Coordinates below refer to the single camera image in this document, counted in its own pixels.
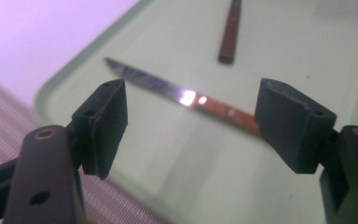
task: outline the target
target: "knife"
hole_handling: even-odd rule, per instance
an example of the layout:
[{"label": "knife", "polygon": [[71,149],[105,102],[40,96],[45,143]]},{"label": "knife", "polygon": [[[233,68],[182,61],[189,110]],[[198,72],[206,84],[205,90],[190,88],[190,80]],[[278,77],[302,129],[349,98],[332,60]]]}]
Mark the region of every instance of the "knife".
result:
[{"label": "knife", "polygon": [[158,91],[182,105],[203,110],[220,119],[227,120],[247,132],[259,135],[258,126],[255,123],[254,116],[249,113],[240,111],[233,106],[225,105],[224,103],[200,92],[191,91],[172,84],[124,63],[117,62],[110,58],[105,58],[105,60],[115,73],[122,75],[133,83]]},{"label": "knife", "polygon": [[233,63],[237,45],[238,26],[240,24],[241,0],[232,0],[228,12],[226,30],[220,46],[220,63]]}]

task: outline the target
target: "metal blade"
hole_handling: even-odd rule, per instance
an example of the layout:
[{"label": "metal blade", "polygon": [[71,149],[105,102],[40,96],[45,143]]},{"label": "metal blade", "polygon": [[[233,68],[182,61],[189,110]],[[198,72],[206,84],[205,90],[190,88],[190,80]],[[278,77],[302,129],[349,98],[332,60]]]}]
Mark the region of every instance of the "metal blade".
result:
[{"label": "metal blade", "polygon": [[109,67],[117,74],[138,85],[159,91],[165,96],[183,105],[190,105],[196,93],[180,86],[174,85],[162,78],[147,74],[141,70],[130,67],[124,63],[117,62],[110,58],[105,58]]}]

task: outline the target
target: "clamp jaw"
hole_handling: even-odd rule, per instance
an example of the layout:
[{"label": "clamp jaw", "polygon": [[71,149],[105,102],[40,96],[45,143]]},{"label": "clamp jaw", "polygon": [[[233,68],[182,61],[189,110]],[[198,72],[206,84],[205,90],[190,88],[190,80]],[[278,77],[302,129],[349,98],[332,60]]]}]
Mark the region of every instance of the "clamp jaw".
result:
[{"label": "clamp jaw", "polygon": [[78,174],[105,179],[127,126],[124,79],[102,84],[64,128],[28,133],[20,156],[0,165],[4,223],[87,223]]},{"label": "clamp jaw", "polygon": [[320,178],[328,224],[358,223],[358,126],[333,129],[336,115],[280,81],[263,78],[255,122],[260,135],[297,174]]}]

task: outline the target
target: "wooden handle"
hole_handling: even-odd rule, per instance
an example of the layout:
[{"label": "wooden handle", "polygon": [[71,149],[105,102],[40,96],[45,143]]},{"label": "wooden handle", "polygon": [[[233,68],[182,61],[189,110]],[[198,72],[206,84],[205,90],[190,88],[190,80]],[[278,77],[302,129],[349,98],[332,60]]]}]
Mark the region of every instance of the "wooden handle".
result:
[{"label": "wooden handle", "polygon": [[245,131],[260,135],[253,115],[240,111],[232,106],[225,105],[204,94],[196,93],[191,106],[209,112],[218,118],[228,120]]},{"label": "wooden handle", "polygon": [[226,30],[219,52],[220,63],[233,63],[240,24],[241,0],[232,0],[227,16]]}]

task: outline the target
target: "glass surface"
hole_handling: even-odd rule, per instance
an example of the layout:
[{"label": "glass surface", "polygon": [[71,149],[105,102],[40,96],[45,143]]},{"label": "glass surface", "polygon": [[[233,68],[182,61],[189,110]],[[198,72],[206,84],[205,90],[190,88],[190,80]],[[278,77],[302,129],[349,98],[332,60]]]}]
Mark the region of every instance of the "glass surface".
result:
[{"label": "glass surface", "polygon": [[[101,83],[120,78],[110,57],[249,113],[260,79],[277,79],[337,113],[337,130],[358,125],[358,1],[242,2],[227,66],[217,54],[229,4],[142,1],[44,86],[37,116],[67,124]],[[324,223],[321,167],[296,175],[262,139],[126,89],[129,126],[110,177],[160,213],[177,223]]]}]

